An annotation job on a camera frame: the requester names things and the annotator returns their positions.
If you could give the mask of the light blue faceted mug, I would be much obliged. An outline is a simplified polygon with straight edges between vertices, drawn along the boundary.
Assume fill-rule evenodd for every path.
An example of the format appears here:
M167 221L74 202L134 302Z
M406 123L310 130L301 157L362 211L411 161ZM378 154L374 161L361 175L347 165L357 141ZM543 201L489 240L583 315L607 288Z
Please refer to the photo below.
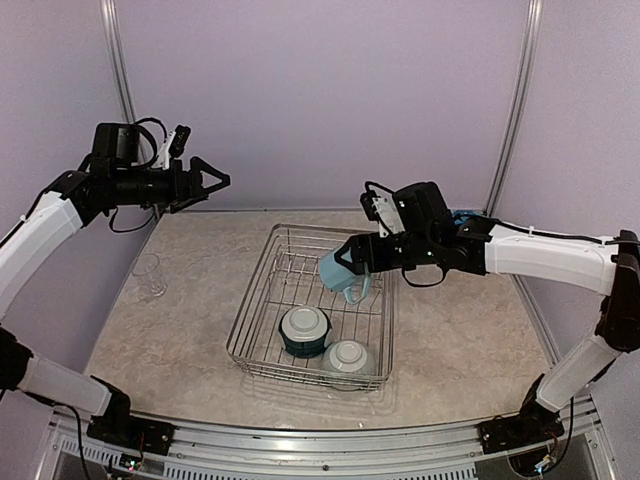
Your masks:
M335 259L339 251L340 249L336 248L320 259L319 276L327 289L342 293L348 304L357 305L368 296L373 275L367 269L363 274L356 274L340 264Z

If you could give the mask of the clear drinking glass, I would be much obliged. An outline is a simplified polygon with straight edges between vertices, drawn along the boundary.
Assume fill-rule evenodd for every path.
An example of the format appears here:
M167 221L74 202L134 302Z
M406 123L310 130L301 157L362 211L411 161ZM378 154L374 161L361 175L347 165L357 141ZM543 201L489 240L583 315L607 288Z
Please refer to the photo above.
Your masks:
M155 253L139 255L131 274L138 286L138 294L144 300L161 297L167 288L160 258Z

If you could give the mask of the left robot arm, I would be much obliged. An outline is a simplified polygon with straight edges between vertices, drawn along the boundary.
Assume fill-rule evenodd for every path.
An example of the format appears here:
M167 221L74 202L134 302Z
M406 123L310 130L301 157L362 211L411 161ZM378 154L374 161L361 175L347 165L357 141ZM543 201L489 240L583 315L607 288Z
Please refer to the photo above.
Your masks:
M229 187L228 174L197 156L182 164L190 133L179 125L158 143L142 121L98 124L80 166L44 188L2 239L1 310L8 311L51 254L99 214L123 206L174 214ZM102 430L121 445L140 434L137 418L117 406L126 395L35 354L8 330L1 332L1 388L100 417Z

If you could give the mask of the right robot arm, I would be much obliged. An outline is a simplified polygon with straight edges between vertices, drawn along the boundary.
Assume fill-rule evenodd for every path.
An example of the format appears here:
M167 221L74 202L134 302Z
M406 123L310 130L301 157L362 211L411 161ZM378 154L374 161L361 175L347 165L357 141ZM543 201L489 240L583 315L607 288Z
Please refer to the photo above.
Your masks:
M564 433L560 411L600 379L623 354L639 348L639 239L629 230L591 237L521 227L482 215L455 215L438 185L418 182L379 196L368 181L360 196L376 232L350 236L319 262L324 286L351 304L376 273L435 265L484 276L507 274L581 288L602 298L593 333L531 385L514 415L479 424L486 453L527 446Z

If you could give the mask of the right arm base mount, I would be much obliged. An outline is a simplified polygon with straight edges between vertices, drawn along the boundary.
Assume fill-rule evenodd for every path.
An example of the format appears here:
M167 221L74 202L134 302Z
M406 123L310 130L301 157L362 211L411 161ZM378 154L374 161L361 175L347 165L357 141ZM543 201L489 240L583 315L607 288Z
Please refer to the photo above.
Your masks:
M562 437L565 429L558 413L518 413L477 425L483 453L518 449Z

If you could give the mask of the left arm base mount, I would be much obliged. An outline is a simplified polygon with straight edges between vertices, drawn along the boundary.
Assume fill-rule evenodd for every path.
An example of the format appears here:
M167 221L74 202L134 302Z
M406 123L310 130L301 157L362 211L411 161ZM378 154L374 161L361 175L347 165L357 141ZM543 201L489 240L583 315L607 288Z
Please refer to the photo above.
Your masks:
M142 453L167 456L176 427L131 414L127 397L112 397L104 414L92 416L87 436Z

